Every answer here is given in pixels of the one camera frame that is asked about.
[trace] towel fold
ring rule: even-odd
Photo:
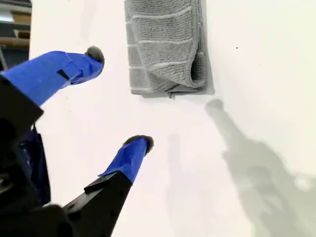
[[[200,0],[125,0],[125,15],[132,94],[204,89]]]

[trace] folded towel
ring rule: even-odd
[[[203,90],[200,0],[125,0],[125,13],[132,94]]]

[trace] blue tape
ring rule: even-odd
[[[59,89],[96,78],[103,64],[85,54],[53,51],[2,72],[15,87],[38,106]],[[69,80],[58,74],[63,70]]]
[[[140,165],[147,150],[145,138],[138,138],[124,145],[117,153],[107,170],[99,176],[121,171],[131,183],[134,183]]]

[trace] gray towel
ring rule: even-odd
[[[201,91],[206,81],[200,0],[125,0],[133,94]]]

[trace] white table surface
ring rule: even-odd
[[[155,147],[114,237],[316,236],[316,2],[203,5],[216,95],[170,100],[130,94],[123,1],[33,1],[31,58],[105,54],[99,78],[43,106],[52,201],[76,198],[128,137],[146,134]]]

